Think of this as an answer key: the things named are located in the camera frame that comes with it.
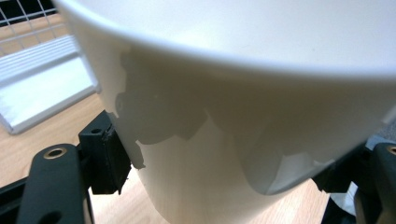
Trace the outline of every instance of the white wire rack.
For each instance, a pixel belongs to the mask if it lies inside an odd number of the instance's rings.
[[[0,0],[0,124],[11,134],[96,91],[66,23],[55,8],[43,6],[48,1]]]
[[[67,35],[66,24],[59,15],[54,14],[56,9],[44,9],[41,1],[31,0],[29,4],[36,4],[35,7],[40,10],[27,13],[20,0],[8,0],[18,4],[21,10],[21,16],[11,18],[7,17],[0,4],[0,15],[3,17],[0,24],[6,25],[0,27],[0,57]]]

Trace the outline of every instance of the wooden surface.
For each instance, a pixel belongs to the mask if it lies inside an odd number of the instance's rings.
[[[97,95],[67,108],[33,129],[8,135],[0,130],[0,186],[28,175],[31,159],[44,149],[60,143],[78,143],[78,133],[103,110]],[[307,181],[268,208],[251,223],[320,223],[328,195]],[[93,195],[96,223],[167,223],[155,210],[135,170],[121,196]]]

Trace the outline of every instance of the bowl rim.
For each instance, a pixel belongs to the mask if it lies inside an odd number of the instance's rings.
[[[160,50],[181,58],[190,58],[205,63],[217,63],[230,68],[247,71],[259,71],[266,74],[276,74],[277,77],[292,79],[309,79],[335,82],[381,82],[396,84],[396,63],[390,66],[326,66],[313,64],[282,63],[265,61],[214,51],[199,49],[193,46],[182,45],[163,38],[145,35],[117,24],[103,16],[89,10],[76,0],[55,0],[56,7],[61,13],[70,14],[73,18],[87,23],[91,27],[113,34],[125,41],[134,41],[136,44],[154,50]]]

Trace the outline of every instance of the white plastic container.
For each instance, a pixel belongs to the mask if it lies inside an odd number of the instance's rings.
[[[395,1],[56,4],[171,223],[249,221],[396,114]]]

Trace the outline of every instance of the black screw hole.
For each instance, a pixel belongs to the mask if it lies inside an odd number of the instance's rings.
[[[59,211],[53,211],[50,213],[47,213],[44,215],[40,221],[38,222],[39,224],[55,224],[58,223],[59,220],[62,218],[62,213]]]
[[[93,129],[91,130],[91,133],[100,133],[102,129]]]
[[[49,153],[49,156],[51,157],[56,157],[59,156],[63,153],[63,151],[61,149],[54,149]]]

